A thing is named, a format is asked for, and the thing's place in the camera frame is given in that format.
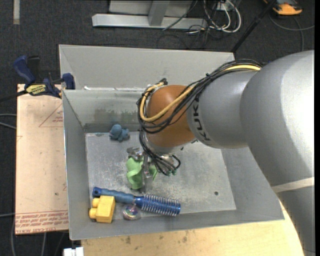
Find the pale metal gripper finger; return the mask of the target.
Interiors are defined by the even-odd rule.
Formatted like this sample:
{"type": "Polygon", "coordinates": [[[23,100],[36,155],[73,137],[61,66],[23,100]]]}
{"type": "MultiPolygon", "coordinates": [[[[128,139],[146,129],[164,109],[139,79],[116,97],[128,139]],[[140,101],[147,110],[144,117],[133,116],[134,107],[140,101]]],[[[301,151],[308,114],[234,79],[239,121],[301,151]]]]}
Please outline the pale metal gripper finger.
{"type": "Polygon", "coordinates": [[[133,158],[135,161],[140,161],[142,159],[142,151],[139,147],[129,147],[126,149],[128,158],[133,158]]]}
{"type": "Polygon", "coordinates": [[[149,156],[145,154],[143,158],[143,164],[142,164],[143,193],[149,192],[153,187],[153,175],[150,173],[150,170],[149,170],[150,164],[148,160],[149,160],[149,156]]]}

